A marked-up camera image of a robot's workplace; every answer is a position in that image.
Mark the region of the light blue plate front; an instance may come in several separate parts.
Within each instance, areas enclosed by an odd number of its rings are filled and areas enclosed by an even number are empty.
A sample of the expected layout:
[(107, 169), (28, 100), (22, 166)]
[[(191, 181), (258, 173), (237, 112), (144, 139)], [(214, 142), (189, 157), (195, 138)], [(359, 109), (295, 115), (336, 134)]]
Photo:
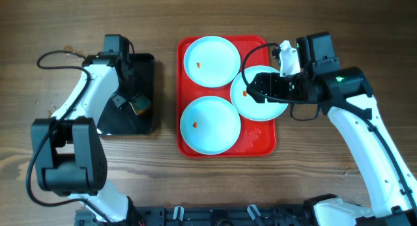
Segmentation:
[(241, 119), (235, 107), (218, 96), (203, 96), (189, 103), (180, 117), (180, 134), (194, 151), (217, 155), (238, 140)]

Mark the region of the light blue plate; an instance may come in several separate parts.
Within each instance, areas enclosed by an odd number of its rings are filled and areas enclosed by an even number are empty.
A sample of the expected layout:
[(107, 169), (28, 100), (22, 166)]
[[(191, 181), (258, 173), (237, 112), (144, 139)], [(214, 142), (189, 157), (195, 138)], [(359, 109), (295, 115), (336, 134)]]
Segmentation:
[(233, 81), (240, 64), (240, 53), (231, 41), (220, 36), (204, 36), (188, 46), (182, 65), (194, 83), (216, 88)]
[(189, 103), (180, 117), (180, 134), (194, 151), (217, 155), (238, 140), (241, 119), (235, 107), (218, 96), (203, 96)]
[(233, 80), (230, 89), (231, 102), (240, 115), (249, 120), (263, 122), (280, 116), (288, 104), (265, 101), (258, 104), (246, 91), (246, 84), (239, 73)]

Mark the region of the orange green sponge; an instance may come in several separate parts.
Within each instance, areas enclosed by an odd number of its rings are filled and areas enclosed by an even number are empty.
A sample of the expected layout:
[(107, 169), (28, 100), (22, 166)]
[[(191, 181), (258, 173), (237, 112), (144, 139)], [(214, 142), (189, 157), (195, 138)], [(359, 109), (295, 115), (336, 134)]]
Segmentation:
[(144, 94), (140, 94), (130, 101), (130, 105), (134, 113), (140, 115), (151, 108), (152, 102)]

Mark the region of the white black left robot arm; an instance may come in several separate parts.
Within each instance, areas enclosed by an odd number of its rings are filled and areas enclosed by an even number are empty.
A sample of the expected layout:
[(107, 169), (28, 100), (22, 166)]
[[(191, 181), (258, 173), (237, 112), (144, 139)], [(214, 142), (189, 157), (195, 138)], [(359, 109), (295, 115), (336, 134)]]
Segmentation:
[(80, 202), (103, 225), (142, 225), (131, 198), (107, 180), (108, 166), (96, 125), (108, 100), (133, 70), (134, 47), (106, 35), (104, 50), (84, 57), (81, 77), (65, 104), (31, 125), (33, 155), (25, 179), (28, 197), (45, 207)]

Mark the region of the light blue plate back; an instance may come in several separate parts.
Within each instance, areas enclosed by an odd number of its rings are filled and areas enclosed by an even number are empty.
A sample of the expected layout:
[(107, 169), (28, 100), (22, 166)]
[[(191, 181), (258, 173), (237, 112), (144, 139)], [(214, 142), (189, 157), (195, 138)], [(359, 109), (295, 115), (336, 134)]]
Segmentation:
[(231, 41), (220, 36), (204, 36), (188, 46), (182, 65), (194, 83), (216, 88), (233, 81), (240, 64), (240, 53)]

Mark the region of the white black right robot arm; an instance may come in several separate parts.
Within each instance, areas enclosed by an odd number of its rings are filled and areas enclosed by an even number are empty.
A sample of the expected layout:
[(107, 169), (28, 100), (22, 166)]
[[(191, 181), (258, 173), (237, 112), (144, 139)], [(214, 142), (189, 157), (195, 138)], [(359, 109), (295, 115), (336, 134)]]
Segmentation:
[(342, 68), (329, 33), (297, 38), (300, 71), (258, 73), (245, 82), (259, 104), (315, 105), (346, 142), (364, 179), (369, 208), (328, 194), (304, 203), (307, 225), (415, 225), (416, 179), (379, 113), (373, 89), (356, 66)]

